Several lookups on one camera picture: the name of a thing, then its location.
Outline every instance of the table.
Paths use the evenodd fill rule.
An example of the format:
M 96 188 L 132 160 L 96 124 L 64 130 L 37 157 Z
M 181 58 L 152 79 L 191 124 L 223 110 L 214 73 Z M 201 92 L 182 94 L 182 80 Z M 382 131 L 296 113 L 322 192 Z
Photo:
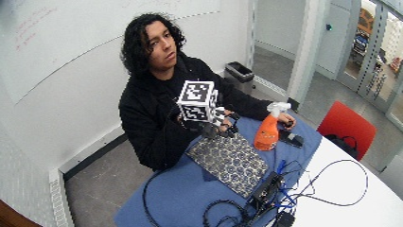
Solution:
M 298 189 L 308 184 L 308 175 L 314 178 L 338 160 L 352 159 L 322 138 L 306 168 L 310 173 L 300 176 Z M 367 168 L 362 165 L 360 167 L 367 172 L 367 193 L 363 199 L 352 206 L 340 207 L 310 198 L 299 198 L 293 226 L 403 226 L 403 201 Z M 322 172 L 314 185 L 315 197 L 336 203 L 352 203 L 366 190 L 366 175 L 356 164 L 339 162 Z
M 308 175 L 315 176 L 331 162 L 346 159 L 351 160 L 347 154 L 335 147 L 331 142 L 322 138 L 318 132 L 296 118 L 294 133 L 304 138 L 303 148 L 295 148 L 285 143 L 278 143 L 275 150 L 269 152 L 257 151 L 269 165 L 266 176 L 274 171 L 282 162 L 290 163 L 298 161 L 298 164 L 311 172 L 304 172 L 298 181 L 298 189 L 290 190 L 289 194 L 298 193 L 303 186 L 308 184 Z M 239 133 L 253 143 L 254 134 L 261 122 L 249 118 L 241 118 L 238 121 Z M 237 195 L 219 181 L 206 181 L 202 168 L 183 155 L 178 164 L 161 175 L 158 175 L 148 187 L 148 207 L 156 222 L 161 226 L 202 226 L 202 213 L 207 205 L 217 200 L 231 200 L 241 205 L 246 200 Z M 296 222 L 294 226 L 331 226 L 334 223 L 342 223 L 339 226 L 371 226 L 372 221 L 366 222 L 367 212 L 382 214 L 375 226 L 394 226 L 400 223 L 399 215 L 403 212 L 402 200 L 392 194 L 391 190 L 383 185 L 378 178 L 367 171 L 368 188 L 364 199 L 350 207 L 339 207 L 314 201 L 308 198 L 296 200 Z M 295 185 L 299 175 L 287 175 L 286 183 Z M 351 162 L 342 162 L 326 169 L 322 176 L 315 181 L 315 196 L 338 203 L 348 203 L 356 200 L 362 195 L 366 181 L 364 172 Z M 145 184 L 137 189 L 132 197 L 118 210 L 114 216 L 114 222 L 118 227 L 153 226 L 145 215 L 142 206 L 142 189 Z M 382 194 L 384 201 L 376 198 Z M 375 207 L 375 204 L 386 204 L 388 207 Z M 271 221 L 275 212 L 273 211 L 254 223 L 253 226 L 266 226 Z M 209 222 L 215 226 L 219 219 L 225 216 L 238 216 L 238 210 L 227 205 L 217 206 L 209 212 Z

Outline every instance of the black cable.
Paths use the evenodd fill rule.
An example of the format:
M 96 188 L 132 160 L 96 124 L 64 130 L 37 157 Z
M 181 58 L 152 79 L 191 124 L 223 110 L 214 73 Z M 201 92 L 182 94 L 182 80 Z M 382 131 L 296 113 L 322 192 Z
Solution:
M 230 204 L 230 205 L 233 205 L 234 207 L 237 207 L 237 209 L 239 210 L 239 213 L 241 213 L 241 216 L 242 216 L 242 218 L 241 218 L 241 221 L 238 221 L 238 219 L 235 218 L 235 217 L 229 217 L 229 216 L 225 216 L 222 219 L 221 219 L 221 221 L 219 221 L 219 223 L 218 223 L 218 225 L 217 226 L 219 226 L 222 223 L 223 223 L 223 221 L 225 220 L 227 220 L 227 219 L 231 219 L 233 221 L 238 221 L 238 222 L 234 222 L 234 226 L 239 226 L 239 224 L 243 224 L 243 223 L 246 223 L 246 221 L 249 221 L 249 212 L 247 212 L 247 210 L 235 202 L 235 201 L 229 201 L 229 200 L 218 200 L 218 201 L 213 201 L 209 205 L 207 205 L 207 207 L 205 208 L 205 211 L 203 211 L 203 214 L 202 214 L 202 225 L 203 225 L 203 227 L 210 227 L 210 224 L 209 224 L 209 220 L 207 220 L 207 213 L 209 213 L 209 211 L 210 211 L 210 209 L 217 205 L 217 204 L 221 204 L 221 203 L 227 203 L 227 204 Z
M 153 227 L 160 227 L 158 223 L 156 222 L 152 214 L 150 214 L 150 211 L 149 211 L 149 207 L 148 207 L 148 202 L 146 202 L 146 196 L 148 196 L 148 187 L 149 187 L 149 184 L 152 182 L 152 180 L 162 173 L 165 172 L 166 169 L 158 171 L 153 176 L 152 178 L 148 180 L 145 186 L 144 186 L 144 189 L 142 189 L 142 207 L 144 207 L 144 210 L 146 212 L 146 217 L 149 219 L 149 222 L 150 224 L 153 225 Z
M 258 211 L 255 212 L 254 216 L 250 218 L 249 220 L 249 225 L 247 226 L 251 226 L 251 224 L 261 218 L 261 215 L 267 212 L 270 212 L 273 209 L 278 209 L 278 207 L 275 206 L 271 206 L 271 207 L 266 207 L 266 206 L 262 206 Z
M 295 170 L 290 170 L 290 171 L 287 171 L 287 172 L 283 172 L 283 173 L 278 173 L 281 176 L 282 176 L 282 178 L 285 177 L 285 176 L 287 176 L 289 174 L 291 174 L 291 173 L 298 173 L 298 177 L 296 177 L 296 188 L 293 188 L 293 187 L 283 187 L 282 189 L 285 189 L 285 190 L 296 190 L 298 189 L 298 187 L 299 187 L 299 178 L 300 178 L 300 171 L 303 171 L 303 172 L 308 172 L 303 167 L 302 167 L 302 164 L 299 163 L 299 161 L 296 161 L 296 160 L 293 160 L 289 164 L 286 164 L 283 167 L 282 167 L 282 169 L 285 169 L 290 164 L 293 164 L 293 163 L 296 163 L 296 165 L 299 166 L 299 169 L 295 169 Z
M 323 172 L 330 166 L 332 166 L 334 164 L 336 164 L 336 163 L 339 163 L 339 162 L 351 162 L 351 163 L 354 163 L 354 164 L 363 170 L 363 172 L 364 172 L 364 174 L 366 174 L 366 190 L 364 190 L 364 192 L 363 192 L 360 198 L 359 198 L 355 202 L 352 202 L 352 203 L 340 204 L 340 203 L 335 203 L 335 202 L 332 202 L 332 201 L 326 201 L 324 199 L 312 197 L 311 195 L 314 195 L 315 193 L 314 193 L 314 194 L 302 194 L 303 191 L 306 190 L 306 188 L 307 188 L 310 185 L 312 185 L 312 187 L 314 187 L 314 181 L 318 179 L 318 177 L 320 176 L 322 172 Z M 367 193 L 367 172 L 366 172 L 364 168 L 363 168 L 355 161 L 348 160 L 348 159 L 344 159 L 344 160 L 339 160 L 339 161 L 335 161 L 335 162 L 330 163 L 330 164 L 322 169 L 322 171 L 319 172 L 319 174 L 316 175 L 316 177 L 314 178 L 314 180 L 308 183 L 308 185 L 303 188 L 303 190 L 296 194 L 296 198 L 299 198 L 299 197 L 307 197 L 307 198 L 310 198 L 310 199 L 314 199 L 314 200 L 318 200 L 318 201 L 323 201 L 323 202 L 326 202 L 326 203 L 328 203 L 328 204 L 332 204 L 332 205 L 338 205 L 338 206 L 351 206 L 351 205 L 356 204 L 356 203 L 363 199 L 366 193 Z

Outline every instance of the man's hand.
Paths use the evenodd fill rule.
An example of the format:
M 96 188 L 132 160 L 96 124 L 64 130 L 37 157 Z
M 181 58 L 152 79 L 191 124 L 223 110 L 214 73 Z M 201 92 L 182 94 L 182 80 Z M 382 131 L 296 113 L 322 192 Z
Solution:
M 286 130 L 290 130 L 296 124 L 295 119 L 287 113 L 279 113 L 278 121 L 283 123 Z
M 221 131 L 226 131 L 226 129 L 231 126 L 231 123 L 230 121 L 227 120 L 227 117 L 225 117 L 225 120 L 223 120 L 223 123 L 222 123 L 222 126 L 219 127 L 219 130 Z

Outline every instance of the man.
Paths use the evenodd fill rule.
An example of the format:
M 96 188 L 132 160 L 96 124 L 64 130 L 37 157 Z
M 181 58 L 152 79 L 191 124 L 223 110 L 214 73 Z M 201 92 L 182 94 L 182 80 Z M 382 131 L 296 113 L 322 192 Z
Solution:
M 213 81 L 223 106 L 231 106 L 241 116 L 263 120 L 269 114 L 271 102 L 234 89 L 202 60 L 181 52 L 183 44 L 181 30 L 161 14 L 144 14 L 128 25 L 121 59 L 130 79 L 118 107 L 122 128 L 140 163 L 152 169 L 174 166 L 189 143 L 201 135 L 199 123 L 183 121 L 178 114 L 177 100 L 186 80 Z M 278 120 L 295 124 L 286 113 Z

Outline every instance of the blue tablecloth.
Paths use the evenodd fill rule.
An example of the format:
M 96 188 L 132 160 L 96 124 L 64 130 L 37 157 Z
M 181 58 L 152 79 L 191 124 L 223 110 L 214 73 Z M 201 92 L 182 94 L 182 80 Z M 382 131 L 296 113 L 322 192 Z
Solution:
M 261 121 L 242 117 L 238 121 L 239 133 L 253 145 L 254 134 Z M 282 160 L 291 163 L 283 171 L 293 171 L 306 167 L 312 154 L 320 144 L 319 133 L 296 118 L 296 126 L 293 133 L 304 139 L 303 147 L 295 148 L 282 142 L 277 143 L 271 151 L 257 150 L 259 156 L 269 165 L 266 176 L 277 171 Z M 219 181 L 207 181 L 205 170 L 193 160 L 182 155 L 178 164 L 158 175 L 148 188 L 146 202 L 149 211 L 160 226 L 202 226 L 202 214 L 207 205 L 217 200 L 231 200 L 242 206 L 247 201 L 237 195 Z M 299 173 L 285 176 L 286 185 L 295 184 Z M 142 205 L 142 184 L 114 216 L 118 227 L 153 226 L 148 220 Z M 253 226 L 265 226 L 273 219 L 275 212 L 267 213 L 254 222 Z M 215 226 L 225 216 L 241 217 L 237 208 L 227 204 L 219 204 L 209 211 L 209 223 Z

